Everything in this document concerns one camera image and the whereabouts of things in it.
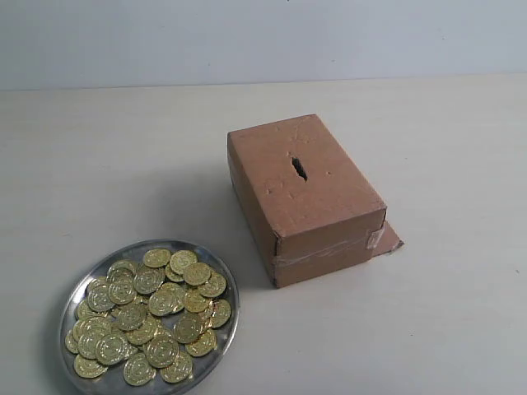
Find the brown cardboard slotted box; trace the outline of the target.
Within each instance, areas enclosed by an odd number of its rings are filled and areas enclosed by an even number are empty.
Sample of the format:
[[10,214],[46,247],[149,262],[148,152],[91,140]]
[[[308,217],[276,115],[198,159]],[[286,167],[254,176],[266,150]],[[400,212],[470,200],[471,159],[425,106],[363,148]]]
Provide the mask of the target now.
[[229,132],[231,182],[276,288],[403,246],[387,205],[316,114]]

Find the gold coin upper right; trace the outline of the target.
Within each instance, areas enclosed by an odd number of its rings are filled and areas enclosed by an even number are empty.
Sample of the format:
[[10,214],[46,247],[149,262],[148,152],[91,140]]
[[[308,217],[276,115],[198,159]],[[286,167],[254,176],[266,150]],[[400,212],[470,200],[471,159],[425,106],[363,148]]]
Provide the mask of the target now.
[[171,255],[169,265],[173,272],[178,275],[182,275],[188,266],[196,263],[197,261],[198,257],[194,251],[181,249]]

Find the gold coin right edge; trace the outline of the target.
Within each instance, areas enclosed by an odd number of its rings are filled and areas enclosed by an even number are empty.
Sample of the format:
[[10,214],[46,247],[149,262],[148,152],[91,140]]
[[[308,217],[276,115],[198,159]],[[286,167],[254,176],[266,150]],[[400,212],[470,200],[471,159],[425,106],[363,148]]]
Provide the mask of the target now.
[[231,305],[227,300],[215,300],[212,304],[210,324],[212,328],[220,328],[230,319]]

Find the gold coin top of pile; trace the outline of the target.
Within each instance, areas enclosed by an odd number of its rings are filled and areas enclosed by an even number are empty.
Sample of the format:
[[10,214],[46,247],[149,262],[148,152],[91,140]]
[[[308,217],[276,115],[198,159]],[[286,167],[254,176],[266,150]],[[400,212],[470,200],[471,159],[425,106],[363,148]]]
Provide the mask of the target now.
[[155,248],[145,252],[142,257],[142,263],[146,267],[159,268],[164,267],[169,261],[172,252],[169,249]]

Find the round steel plate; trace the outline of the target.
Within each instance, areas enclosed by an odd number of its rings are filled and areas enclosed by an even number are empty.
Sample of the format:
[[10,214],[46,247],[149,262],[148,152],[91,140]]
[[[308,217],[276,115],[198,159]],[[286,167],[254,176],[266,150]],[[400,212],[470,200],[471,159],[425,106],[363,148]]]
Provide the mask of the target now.
[[131,244],[101,259],[62,312],[63,371],[85,394],[184,394],[229,349],[240,297],[231,269],[176,239]]

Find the gold coin front centre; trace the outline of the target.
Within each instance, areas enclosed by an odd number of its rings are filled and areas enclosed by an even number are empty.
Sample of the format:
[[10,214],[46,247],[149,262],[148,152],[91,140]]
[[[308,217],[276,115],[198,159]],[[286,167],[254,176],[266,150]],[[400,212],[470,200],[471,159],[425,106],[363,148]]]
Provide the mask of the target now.
[[154,337],[145,350],[148,362],[155,368],[168,367],[175,361],[179,352],[177,341],[168,335]]

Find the gold coin front bottom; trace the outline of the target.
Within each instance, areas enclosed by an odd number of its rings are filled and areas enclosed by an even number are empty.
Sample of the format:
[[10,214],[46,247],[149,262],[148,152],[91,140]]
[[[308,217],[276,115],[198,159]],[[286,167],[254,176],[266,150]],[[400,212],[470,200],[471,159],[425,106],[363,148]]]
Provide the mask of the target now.
[[124,381],[131,386],[145,385],[156,377],[156,369],[150,365],[144,353],[132,355],[124,365]]

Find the gold coin front left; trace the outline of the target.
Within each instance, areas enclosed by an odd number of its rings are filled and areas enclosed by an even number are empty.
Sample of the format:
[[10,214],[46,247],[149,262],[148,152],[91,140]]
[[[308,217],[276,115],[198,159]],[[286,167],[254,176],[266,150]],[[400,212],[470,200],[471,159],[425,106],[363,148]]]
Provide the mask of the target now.
[[75,373],[84,379],[95,379],[104,374],[108,367],[100,364],[97,360],[90,360],[82,355],[76,355],[73,368]]

